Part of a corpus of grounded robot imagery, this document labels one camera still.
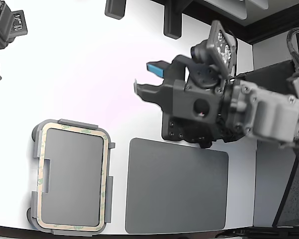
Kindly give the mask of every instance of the gray tray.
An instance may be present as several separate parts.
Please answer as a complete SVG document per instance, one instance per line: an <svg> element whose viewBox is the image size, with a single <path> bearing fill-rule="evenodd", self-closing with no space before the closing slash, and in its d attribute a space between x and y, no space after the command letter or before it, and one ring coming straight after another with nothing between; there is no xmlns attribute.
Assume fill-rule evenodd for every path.
<svg viewBox="0 0 299 239"><path fill-rule="evenodd" d="M125 229L129 234L222 230L227 180L226 152L132 139Z"/></svg>
<svg viewBox="0 0 299 239"><path fill-rule="evenodd" d="M39 159L37 191L27 212L38 230L93 236L111 222L113 177L109 135L97 125L46 120L32 132Z"/></svg>

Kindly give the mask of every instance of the cable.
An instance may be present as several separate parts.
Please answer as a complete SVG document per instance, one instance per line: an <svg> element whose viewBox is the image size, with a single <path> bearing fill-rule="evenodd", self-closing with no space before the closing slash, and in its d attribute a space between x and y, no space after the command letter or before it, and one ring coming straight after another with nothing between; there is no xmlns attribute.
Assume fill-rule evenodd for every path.
<svg viewBox="0 0 299 239"><path fill-rule="evenodd" d="M228 30L228 32L234 37L234 39L235 39L235 43L236 43L236 57L238 56L238 39L237 39L237 37L233 34L233 32L232 31L230 31L230 30ZM234 76L236 76L237 75L237 62L236 62L236 64L235 64L235 73L234 73Z"/></svg>
<svg viewBox="0 0 299 239"><path fill-rule="evenodd" d="M288 47L291 57L293 58L293 61L294 61L297 71L299 71L299 54L294 49L292 39L293 39L293 36L298 33L299 33L299 27L296 27L296 28L290 30L287 35L287 47Z"/></svg>

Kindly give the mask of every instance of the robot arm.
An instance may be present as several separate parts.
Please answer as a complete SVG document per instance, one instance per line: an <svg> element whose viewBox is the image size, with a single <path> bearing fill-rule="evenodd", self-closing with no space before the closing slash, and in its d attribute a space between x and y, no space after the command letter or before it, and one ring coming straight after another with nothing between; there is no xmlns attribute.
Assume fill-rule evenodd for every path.
<svg viewBox="0 0 299 239"><path fill-rule="evenodd" d="M16 37L22 35L27 35L23 11L11 11L8 5L0 0L0 49L5 49Z"/></svg>
<svg viewBox="0 0 299 239"><path fill-rule="evenodd" d="M191 55L176 56L171 64L148 63L148 70L164 79L160 86L135 83L144 101L161 107L163 139L209 148L218 139L232 142L247 136L299 148L299 55L292 55L298 71L288 79L297 97L263 89L244 74L231 77L236 48L218 21Z"/></svg>

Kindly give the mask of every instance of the gray wall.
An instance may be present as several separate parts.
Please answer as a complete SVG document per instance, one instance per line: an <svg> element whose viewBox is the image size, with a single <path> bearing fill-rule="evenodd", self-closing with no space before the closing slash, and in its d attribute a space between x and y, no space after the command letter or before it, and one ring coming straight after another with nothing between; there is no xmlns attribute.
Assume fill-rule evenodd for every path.
<svg viewBox="0 0 299 239"><path fill-rule="evenodd" d="M285 32L253 45L255 70L291 59L287 48L287 34ZM297 50L296 37L293 38L293 45Z"/></svg>

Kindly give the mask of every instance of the white table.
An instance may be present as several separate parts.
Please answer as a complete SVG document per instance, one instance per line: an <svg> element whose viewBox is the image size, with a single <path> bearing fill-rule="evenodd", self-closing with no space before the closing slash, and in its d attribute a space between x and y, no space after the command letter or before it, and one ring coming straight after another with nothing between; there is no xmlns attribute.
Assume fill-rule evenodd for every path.
<svg viewBox="0 0 299 239"><path fill-rule="evenodd" d="M126 234L129 143L134 137L162 141L161 110L134 94L133 83L160 84L146 62L189 55L210 26L183 16L183 36L165 37L163 6L128 0L126 15L104 15L105 0L7 0L23 9L28 35L0 51L0 226L32 229L26 218L36 190L32 129L46 119L97 124L116 143L112 223L104 234ZM240 42L238 71L253 70L252 46ZM252 225L255 150L252 140L218 142L229 153L226 229Z"/></svg>

